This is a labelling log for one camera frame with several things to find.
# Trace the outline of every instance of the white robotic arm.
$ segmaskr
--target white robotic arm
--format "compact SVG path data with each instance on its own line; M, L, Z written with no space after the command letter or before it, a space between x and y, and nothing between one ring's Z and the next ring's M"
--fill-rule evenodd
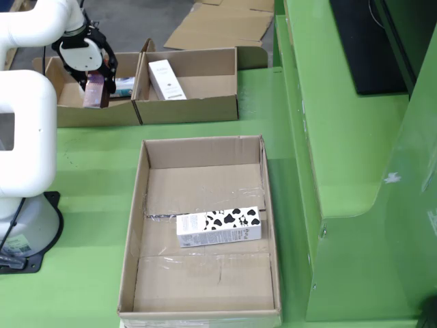
M0 150L0 267L6 270L38 271L62 231L59 211L43 194L56 174L55 89L37 72L2 71L8 49L50 44L82 88L86 72L97 70L115 91L115 55L77 0L38 0L31 11L0 13L0 114L15 115L14 149Z
M38 0L28 12L0 13L0 70L8 49L50 45L84 22L76 0Z
M80 29L84 20L76 0L39 0L31 11L0 13L0 70L8 49L46 46ZM2 219L55 177L57 99L50 81L29 70L0 72L0 92L0 113L15 114L14 149L0 152Z

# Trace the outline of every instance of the small box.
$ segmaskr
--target small box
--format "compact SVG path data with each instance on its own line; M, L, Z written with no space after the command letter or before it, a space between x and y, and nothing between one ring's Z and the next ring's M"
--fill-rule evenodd
M110 98L130 98L135 85L135 77L119 77L115 79L115 92Z
M84 108L101 109L108 105L109 92L104 85L104 77L99 72L89 72L83 97Z
M149 76L159 100L186 100L168 60L149 63Z
M261 239L256 206L178 215L176 224L180 247Z

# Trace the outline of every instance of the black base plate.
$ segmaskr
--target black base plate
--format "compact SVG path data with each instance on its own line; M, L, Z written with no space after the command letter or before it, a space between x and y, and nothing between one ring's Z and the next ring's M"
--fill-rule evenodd
M362 95L407 92L386 32L371 16L369 0L330 0L343 49ZM373 15L378 11L370 2Z
M52 248L55 243L59 240L59 237L62 234L62 230L64 229L64 218L62 217L61 212L58 209L59 200L61 199L61 194L57 191L47 191L44 193L44 196L46 196L48 202L53 206L53 208L56 210L58 217L59 217L59 229L56 233L55 238L51 241L50 244L47 245L46 248L44 248L39 253L29 256L28 258L25 258L26 266L23 270L15 270L11 269L8 266L0 266L0 275L10 275L10 274L17 274L17 273L37 273L41 269L42 260L44 259L45 253Z

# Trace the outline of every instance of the white product box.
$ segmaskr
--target white product box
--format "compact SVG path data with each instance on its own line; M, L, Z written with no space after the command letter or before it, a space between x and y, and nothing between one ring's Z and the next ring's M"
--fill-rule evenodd
M178 215L180 247L261 239L258 207Z
M186 100L168 60L150 62L149 76L159 100Z

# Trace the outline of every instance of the sticker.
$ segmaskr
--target sticker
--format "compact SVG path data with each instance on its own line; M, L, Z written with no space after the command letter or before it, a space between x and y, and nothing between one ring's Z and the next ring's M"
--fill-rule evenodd
M30 248L29 241L27 241L24 234L9 237L6 239L6 243L3 246L3 251L9 254L14 254L15 256L23 256L31 250L32 248Z

